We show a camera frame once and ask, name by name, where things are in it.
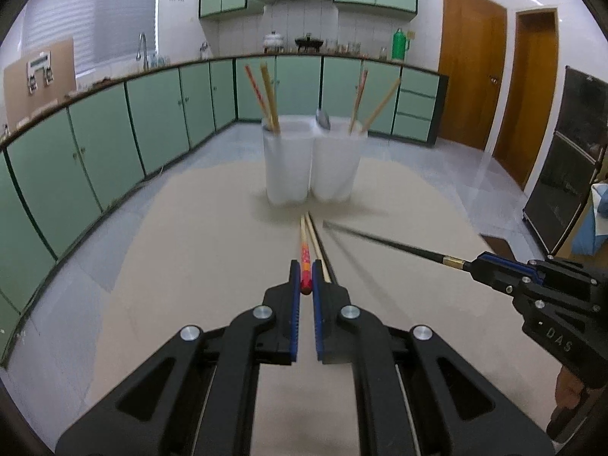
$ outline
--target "beige tabletop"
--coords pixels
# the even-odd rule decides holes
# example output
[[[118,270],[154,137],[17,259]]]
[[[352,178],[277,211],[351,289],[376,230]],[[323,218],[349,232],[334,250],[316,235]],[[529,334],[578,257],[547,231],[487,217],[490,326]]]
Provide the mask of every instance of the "beige tabletop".
[[[92,402],[183,325],[227,325],[287,281],[299,217],[310,210],[354,304],[400,329],[429,325],[546,426],[560,366],[521,331],[509,297],[464,272],[320,228],[328,219],[467,260],[488,250],[436,189],[376,160],[361,161],[344,204],[273,208],[264,187],[263,163],[233,163],[176,175],[156,196],[104,311]],[[357,453],[350,367],[316,361],[311,298],[302,297],[298,362],[260,368],[252,454]]]

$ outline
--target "drawer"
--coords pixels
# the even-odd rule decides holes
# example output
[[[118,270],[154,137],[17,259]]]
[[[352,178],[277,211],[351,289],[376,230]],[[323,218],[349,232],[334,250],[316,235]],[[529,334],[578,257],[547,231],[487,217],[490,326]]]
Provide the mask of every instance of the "drawer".
[[[401,88],[424,94],[425,96],[437,96],[437,86],[439,85],[439,75],[433,75],[411,68],[403,69]]]
[[[398,113],[407,113],[430,120],[433,118],[433,111],[435,111],[435,98],[399,91]]]
[[[430,120],[422,120],[421,118],[400,115],[399,113],[394,116],[393,135],[426,142],[429,138],[430,129]]]

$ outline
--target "white wall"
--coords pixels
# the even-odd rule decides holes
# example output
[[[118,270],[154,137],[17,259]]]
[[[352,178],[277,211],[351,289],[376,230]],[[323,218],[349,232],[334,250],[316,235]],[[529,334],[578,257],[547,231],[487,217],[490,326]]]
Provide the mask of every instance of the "white wall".
[[[496,115],[486,146],[487,152],[492,152],[494,149],[507,104],[515,50],[516,12],[539,8],[539,3],[542,3],[543,6],[557,8],[559,17],[559,61],[555,96],[545,138],[525,188],[525,193],[529,195],[537,181],[555,130],[566,65],[608,81],[608,43],[582,0],[536,0],[538,3],[534,0],[493,1],[506,7],[508,11],[507,55]],[[416,31],[416,39],[410,50],[408,63],[437,69],[442,40],[442,19],[443,0],[418,1],[418,15],[410,25],[410,29]]]

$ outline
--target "white plastic cup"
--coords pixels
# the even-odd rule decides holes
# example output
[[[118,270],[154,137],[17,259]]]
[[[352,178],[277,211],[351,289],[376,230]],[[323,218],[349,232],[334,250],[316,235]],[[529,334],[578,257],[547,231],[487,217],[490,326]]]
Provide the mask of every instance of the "white plastic cup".
[[[311,190],[322,202],[346,201],[355,183],[367,132],[361,134],[361,123],[355,122],[348,134],[350,118],[331,117],[331,130],[320,129],[314,140]]]
[[[263,123],[266,194],[273,205],[300,204],[308,197],[312,148],[318,126],[314,117],[279,117],[281,133]]]

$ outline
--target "human hand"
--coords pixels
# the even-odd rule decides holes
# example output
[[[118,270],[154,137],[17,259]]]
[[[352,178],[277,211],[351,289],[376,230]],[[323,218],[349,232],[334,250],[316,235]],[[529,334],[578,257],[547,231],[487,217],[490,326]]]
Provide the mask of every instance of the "human hand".
[[[555,403],[558,408],[574,409],[581,400],[585,385],[570,370],[562,367],[555,385]]]

